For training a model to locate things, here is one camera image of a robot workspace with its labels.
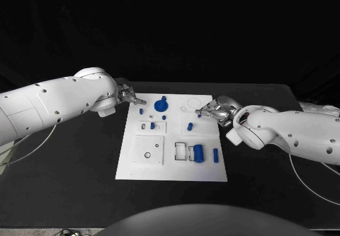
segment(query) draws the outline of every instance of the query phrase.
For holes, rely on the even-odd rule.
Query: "black tabletop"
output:
[[[136,92],[228,95],[243,105],[302,111],[286,85],[133,83]],[[221,131],[228,183],[116,180],[129,103],[102,118],[96,112],[61,123],[41,149],[0,176],[0,227],[106,228],[126,217],[178,204],[223,204],[270,213],[312,229],[340,228],[340,206],[320,199],[295,174],[290,157],[274,145],[237,147]],[[14,159],[41,144],[51,128],[19,145]],[[340,202],[339,176],[295,157],[313,190]]]

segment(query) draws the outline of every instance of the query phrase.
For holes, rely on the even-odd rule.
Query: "screw hole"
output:
[[[326,152],[328,152],[328,154],[332,154],[332,153],[333,153],[333,148],[329,147],[329,148],[326,149]]]

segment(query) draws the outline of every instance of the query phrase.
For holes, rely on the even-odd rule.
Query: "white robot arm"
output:
[[[220,96],[197,113],[234,124],[227,138],[254,149],[277,145],[289,154],[340,165],[340,119],[332,115],[299,111],[279,112],[266,106],[247,106]]]
[[[146,104],[136,98],[129,80],[113,79],[99,67],[0,93],[0,146],[89,110],[102,117],[112,115],[125,101]]]

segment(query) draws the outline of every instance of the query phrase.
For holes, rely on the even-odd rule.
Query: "black curtain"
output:
[[[299,98],[339,100],[331,92],[340,71],[332,8],[4,1],[0,92],[99,66],[132,81],[287,84]]]

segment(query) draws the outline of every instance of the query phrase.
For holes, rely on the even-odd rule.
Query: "white platform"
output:
[[[169,109],[158,112],[155,103],[162,96],[168,97]],[[138,97],[148,105],[130,104],[116,179],[227,182],[218,123],[195,114],[195,110],[212,101],[212,96],[139,93]],[[194,123],[192,131],[188,131],[189,123]],[[175,143],[187,143],[187,160],[175,159]],[[204,163],[189,160],[189,147],[197,144],[204,145]],[[220,163],[214,162],[215,148]]]

